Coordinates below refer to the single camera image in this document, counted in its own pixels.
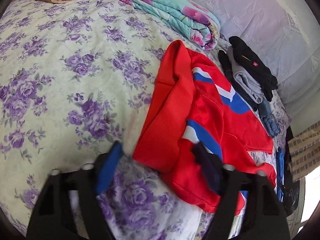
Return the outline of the white lace headboard cover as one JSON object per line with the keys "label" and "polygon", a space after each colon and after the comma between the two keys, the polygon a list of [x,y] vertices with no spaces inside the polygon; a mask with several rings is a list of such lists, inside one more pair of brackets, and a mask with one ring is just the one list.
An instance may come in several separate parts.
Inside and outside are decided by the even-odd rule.
{"label": "white lace headboard cover", "polygon": [[270,68],[290,117],[319,90],[319,24],[304,0],[192,0],[212,12],[224,38],[238,36]]}

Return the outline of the folded black garment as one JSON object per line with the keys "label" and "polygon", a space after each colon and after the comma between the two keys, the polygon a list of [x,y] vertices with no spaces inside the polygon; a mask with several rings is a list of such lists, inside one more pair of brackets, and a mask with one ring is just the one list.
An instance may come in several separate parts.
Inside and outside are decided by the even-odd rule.
{"label": "folded black garment", "polygon": [[257,81],[268,102],[272,101],[273,90],[278,89],[278,80],[265,66],[259,56],[239,37],[232,36],[229,42],[233,48],[235,61]]}

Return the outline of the brick pattern curtain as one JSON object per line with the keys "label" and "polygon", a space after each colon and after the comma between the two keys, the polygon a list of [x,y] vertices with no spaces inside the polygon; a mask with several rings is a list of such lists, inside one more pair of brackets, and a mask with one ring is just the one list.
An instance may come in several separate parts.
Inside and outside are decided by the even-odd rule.
{"label": "brick pattern curtain", "polygon": [[288,142],[293,182],[319,167],[319,121]]}

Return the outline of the folded blue jeans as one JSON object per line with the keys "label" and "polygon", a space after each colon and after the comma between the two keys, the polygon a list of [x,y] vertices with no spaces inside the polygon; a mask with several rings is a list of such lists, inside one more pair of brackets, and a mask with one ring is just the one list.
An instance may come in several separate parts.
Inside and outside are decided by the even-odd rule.
{"label": "folded blue jeans", "polygon": [[268,135],[272,138],[276,137],[280,133],[280,128],[266,99],[263,99],[258,105],[258,112],[260,121],[262,122]]}

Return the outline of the blue garment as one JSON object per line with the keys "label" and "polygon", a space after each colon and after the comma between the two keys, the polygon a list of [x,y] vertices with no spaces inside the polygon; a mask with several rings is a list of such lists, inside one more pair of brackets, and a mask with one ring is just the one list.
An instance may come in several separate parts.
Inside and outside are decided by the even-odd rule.
{"label": "blue garment", "polygon": [[277,168],[277,197],[280,202],[283,201],[284,185],[284,152],[281,147],[276,150],[276,168]]}

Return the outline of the purple floral bedspread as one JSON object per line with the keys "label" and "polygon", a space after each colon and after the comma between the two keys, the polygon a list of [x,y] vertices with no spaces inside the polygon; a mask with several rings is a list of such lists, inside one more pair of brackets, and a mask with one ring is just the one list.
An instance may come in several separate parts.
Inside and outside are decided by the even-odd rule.
{"label": "purple floral bedspread", "polygon": [[25,235],[48,173],[77,170],[118,140],[98,197],[116,239],[201,239],[212,215],[131,159],[161,59],[182,36],[119,0],[16,0],[1,18],[1,210]]}

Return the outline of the red pants with stripes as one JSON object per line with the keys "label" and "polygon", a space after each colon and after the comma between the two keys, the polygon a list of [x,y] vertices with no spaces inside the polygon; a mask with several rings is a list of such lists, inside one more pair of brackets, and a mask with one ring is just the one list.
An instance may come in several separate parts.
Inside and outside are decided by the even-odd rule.
{"label": "red pants with stripes", "polygon": [[220,198],[192,152],[198,142],[224,164],[246,173],[262,170],[276,185],[274,167],[257,165],[250,156],[273,152],[261,122],[208,57],[176,40],[161,61],[132,157],[156,170],[181,200],[214,213]]}

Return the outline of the folded floral turquoise quilt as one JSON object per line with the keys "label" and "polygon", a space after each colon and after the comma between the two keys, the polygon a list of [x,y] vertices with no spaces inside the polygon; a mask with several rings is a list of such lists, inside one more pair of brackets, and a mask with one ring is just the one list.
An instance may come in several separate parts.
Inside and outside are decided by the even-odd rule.
{"label": "folded floral turquoise quilt", "polygon": [[203,50],[213,49],[221,25],[209,10],[192,0],[120,0],[159,18]]}

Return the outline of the folded grey garment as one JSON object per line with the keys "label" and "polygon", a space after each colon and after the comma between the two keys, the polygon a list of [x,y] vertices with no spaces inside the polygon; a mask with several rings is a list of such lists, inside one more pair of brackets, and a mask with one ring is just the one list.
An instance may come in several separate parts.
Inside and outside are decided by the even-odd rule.
{"label": "folded grey garment", "polygon": [[249,74],[247,70],[245,70],[244,67],[235,61],[232,46],[228,47],[227,56],[232,66],[233,78],[235,81],[255,103],[262,103],[264,94],[260,84]]}

